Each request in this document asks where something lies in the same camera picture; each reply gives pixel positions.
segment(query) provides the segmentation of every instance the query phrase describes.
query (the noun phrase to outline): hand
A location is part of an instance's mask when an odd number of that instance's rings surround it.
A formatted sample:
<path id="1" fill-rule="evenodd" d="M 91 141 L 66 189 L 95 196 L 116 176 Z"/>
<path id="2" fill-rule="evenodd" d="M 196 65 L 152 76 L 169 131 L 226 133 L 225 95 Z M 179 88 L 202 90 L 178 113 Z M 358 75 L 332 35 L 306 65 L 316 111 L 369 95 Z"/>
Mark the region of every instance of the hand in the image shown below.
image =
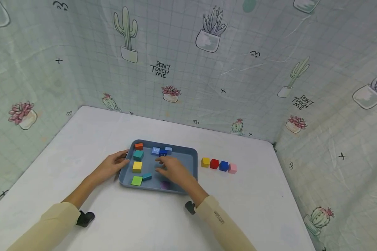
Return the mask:
<path id="1" fill-rule="evenodd" d="M 161 156 L 155 159 L 155 161 L 159 161 L 159 164 L 163 164 L 162 168 L 157 168 L 155 171 L 167 177 L 173 183 L 178 184 L 181 188 L 185 189 L 187 185 L 193 182 L 197 183 L 196 179 L 178 159 L 171 156 Z"/>
<path id="2" fill-rule="evenodd" d="M 128 150 L 124 150 L 107 156 L 106 159 L 104 159 L 104 161 L 102 161 L 102 163 L 88 176 L 88 178 L 90 178 L 90 180 L 96 185 L 109 179 L 130 162 L 129 159 L 125 159 L 127 153 Z"/>

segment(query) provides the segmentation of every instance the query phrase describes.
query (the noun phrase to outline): blue block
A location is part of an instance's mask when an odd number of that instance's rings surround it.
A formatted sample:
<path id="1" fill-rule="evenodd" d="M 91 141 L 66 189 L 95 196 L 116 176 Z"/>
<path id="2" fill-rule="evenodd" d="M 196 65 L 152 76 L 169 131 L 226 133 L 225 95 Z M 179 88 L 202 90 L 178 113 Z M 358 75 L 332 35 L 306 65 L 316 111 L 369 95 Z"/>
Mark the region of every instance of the blue block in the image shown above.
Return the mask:
<path id="1" fill-rule="evenodd" d="M 146 173 L 146 174 L 142 175 L 142 180 L 143 181 L 150 180 L 150 179 L 152 179 L 152 174 L 151 173 Z"/>
<path id="2" fill-rule="evenodd" d="M 158 156 L 160 150 L 161 150 L 161 148 L 153 147 L 152 148 L 152 154 Z"/>
<path id="3" fill-rule="evenodd" d="M 165 151 L 167 151 L 168 154 L 172 154 L 172 150 L 173 150 L 173 148 L 171 148 L 171 147 L 165 147 Z"/>
<path id="4" fill-rule="evenodd" d="M 166 156 L 168 155 L 168 151 L 167 150 L 160 150 L 159 151 L 159 156 Z"/>
<path id="5" fill-rule="evenodd" d="M 141 161 L 144 157 L 144 151 L 136 150 L 133 154 L 133 159 L 136 161 Z"/>
<path id="6" fill-rule="evenodd" d="M 229 169 L 229 163 L 226 161 L 221 161 L 221 163 L 219 163 L 219 169 L 226 172 Z"/>

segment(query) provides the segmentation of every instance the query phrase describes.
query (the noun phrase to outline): yellow block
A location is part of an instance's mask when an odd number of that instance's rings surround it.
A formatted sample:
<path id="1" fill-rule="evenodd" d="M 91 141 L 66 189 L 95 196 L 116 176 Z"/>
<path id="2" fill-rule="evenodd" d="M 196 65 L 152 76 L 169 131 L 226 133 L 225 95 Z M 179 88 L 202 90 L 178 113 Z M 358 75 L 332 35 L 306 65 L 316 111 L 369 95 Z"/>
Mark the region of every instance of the yellow block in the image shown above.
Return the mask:
<path id="1" fill-rule="evenodd" d="M 202 158 L 201 159 L 201 166 L 202 167 L 209 167 L 210 159 L 209 158 Z"/>
<path id="2" fill-rule="evenodd" d="M 133 173 L 140 174 L 142 169 L 142 162 L 135 161 L 133 164 Z"/>

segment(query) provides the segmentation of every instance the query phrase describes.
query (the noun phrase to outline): left hand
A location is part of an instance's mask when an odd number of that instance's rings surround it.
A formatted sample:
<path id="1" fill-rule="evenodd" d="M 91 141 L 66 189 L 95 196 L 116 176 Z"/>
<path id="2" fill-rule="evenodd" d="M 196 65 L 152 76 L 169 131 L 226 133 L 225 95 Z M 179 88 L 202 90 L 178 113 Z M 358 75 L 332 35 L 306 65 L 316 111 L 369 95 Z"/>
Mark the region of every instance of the left hand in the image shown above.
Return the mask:
<path id="1" fill-rule="evenodd" d="M 125 167 L 130 160 L 125 159 L 128 150 L 111 154 L 88 176 L 96 185 L 115 175 L 120 169 Z"/>

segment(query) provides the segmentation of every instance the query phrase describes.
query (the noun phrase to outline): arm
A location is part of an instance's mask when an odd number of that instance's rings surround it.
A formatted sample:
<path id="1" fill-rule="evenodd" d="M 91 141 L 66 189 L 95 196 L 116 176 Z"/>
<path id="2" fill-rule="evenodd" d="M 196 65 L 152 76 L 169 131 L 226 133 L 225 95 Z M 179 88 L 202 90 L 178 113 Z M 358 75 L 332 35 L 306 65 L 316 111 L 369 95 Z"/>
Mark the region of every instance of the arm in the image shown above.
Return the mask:
<path id="1" fill-rule="evenodd" d="M 219 206 L 218 201 L 205 192 L 178 159 L 166 156 L 156 161 L 164 164 L 163 168 L 157 168 L 156 171 L 178 184 L 189 194 L 197 206 L 197 214 L 207 222 L 224 250 L 256 251 L 238 225 Z"/>
<path id="2" fill-rule="evenodd" d="M 50 251 L 59 245 L 77 223 L 80 216 L 78 209 L 91 192 L 129 162 L 124 159 L 127 152 L 109 155 L 67 198 L 49 208 L 7 251 Z"/>

